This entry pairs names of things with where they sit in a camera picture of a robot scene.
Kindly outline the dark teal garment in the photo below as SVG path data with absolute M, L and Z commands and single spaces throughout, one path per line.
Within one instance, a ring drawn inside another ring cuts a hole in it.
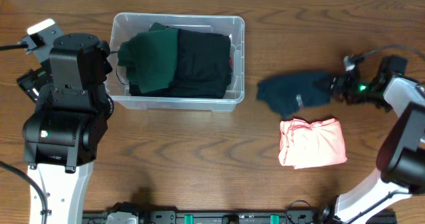
M 328 72 L 318 70 L 271 76 L 257 84 L 256 99 L 265 102 L 272 112 L 282 118 L 289 118 L 301 108 L 330 103 L 330 94 L 317 85 L 329 77 Z

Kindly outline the coral pink garment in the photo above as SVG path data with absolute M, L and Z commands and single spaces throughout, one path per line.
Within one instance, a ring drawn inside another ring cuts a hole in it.
M 280 134 L 281 166 L 318 168 L 347 161 L 341 125 L 335 118 L 312 123 L 296 118 L 282 121 Z

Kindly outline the clear plastic storage container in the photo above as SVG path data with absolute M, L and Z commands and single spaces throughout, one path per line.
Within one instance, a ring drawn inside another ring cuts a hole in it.
M 104 82 L 112 100 L 127 109 L 183 109 L 232 112 L 244 100 L 244 30 L 242 17 L 229 15 L 172 15 L 153 13 L 119 13 L 114 17 L 110 38 L 110 49 L 118 51 L 121 44 L 138 33 L 147 32 L 154 23 L 202 33 L 218 33 L 230 38 L 232 59 L 232 81 L 222 99 L 208 98 L 166 98 L 131 96 L 129 93 L 126 69 L 118 66 L 117 54 L 110 55 L 108 61 L 113 72 Z

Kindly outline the black mounting rail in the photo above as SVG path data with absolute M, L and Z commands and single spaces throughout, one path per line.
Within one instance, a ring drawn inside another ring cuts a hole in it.
M 104 211 L 85 212 L 83 223 L 145 223 L 145 224 L 314 224 L 319 219 L 314 211 L 295 210 L 288 212 L 184 212 L 184 211 Z

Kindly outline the black garment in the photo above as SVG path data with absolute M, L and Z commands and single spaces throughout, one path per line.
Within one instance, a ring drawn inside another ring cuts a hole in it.
M 177 70 L 167 88 L 142 92 L 129 85 L 132 96 L 221 99 L 232 81 L 230 37 L 179 30 Z

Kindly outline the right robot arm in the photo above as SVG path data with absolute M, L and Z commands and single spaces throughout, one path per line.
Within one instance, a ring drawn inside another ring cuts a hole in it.
M 346 56 L 345 72 L 328 90 L 349 104 L 370 102 L 398 116 L 383 142 L 376 167 L 351 191 L 338 195 L 316 215 L 316 223 L 366 223 L 392 204 L 424 194 L 424 87 L 405 76 L 407 61 L 384 57 L 371 82 L 360 80 L 364 55 Z

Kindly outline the dark green garment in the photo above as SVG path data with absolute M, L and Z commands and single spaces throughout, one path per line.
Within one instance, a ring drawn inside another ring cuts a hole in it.
M 118 50 L 118 66 L 126 69 L 130 85 L 145 94 L 163 90 L 174 80 L 177 70 L 179 32 L 154 23 L 147 32 L 123 42 Z

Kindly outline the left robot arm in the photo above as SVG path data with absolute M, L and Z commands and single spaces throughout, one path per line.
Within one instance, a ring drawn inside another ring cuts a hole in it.
M 97 147 L 113 100 L 104 85 L 112 67 L 106 41 L 90 34 L 28 35 L 22 42 L 42 66 L 18 79 L 35 102 L 24 123 L 31 184 L 30 223 L 81 223 Z

